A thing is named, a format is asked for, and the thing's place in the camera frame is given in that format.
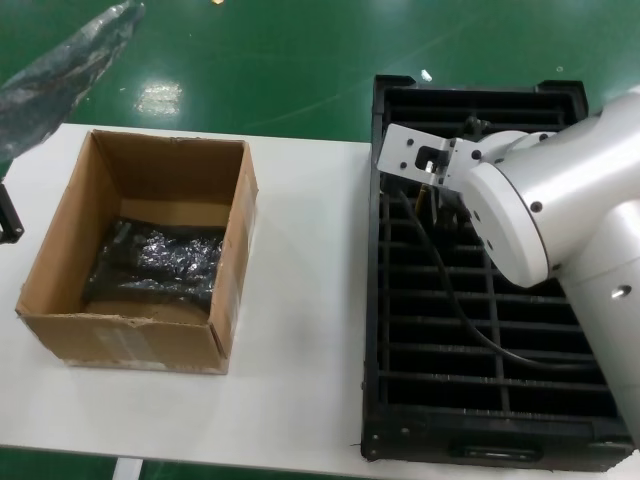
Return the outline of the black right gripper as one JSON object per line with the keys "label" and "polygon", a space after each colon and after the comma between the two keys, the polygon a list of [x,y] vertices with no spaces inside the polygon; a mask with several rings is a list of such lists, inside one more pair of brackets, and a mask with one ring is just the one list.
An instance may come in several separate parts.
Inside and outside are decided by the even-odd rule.
{"label": "black right gripper", "polygon": [[462,233],[469,222],[461,196],[447,189],[431,191],[431,214],[433,225],[448,233]]}

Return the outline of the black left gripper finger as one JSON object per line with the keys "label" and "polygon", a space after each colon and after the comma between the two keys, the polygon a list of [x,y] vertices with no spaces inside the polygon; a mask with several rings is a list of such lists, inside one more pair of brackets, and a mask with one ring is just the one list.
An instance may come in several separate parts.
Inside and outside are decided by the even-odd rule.
{"label": "black left gripper finger", "polygon": [[3,183],[0,184],[0,244],[15,244],[24,233],[24,227]]}

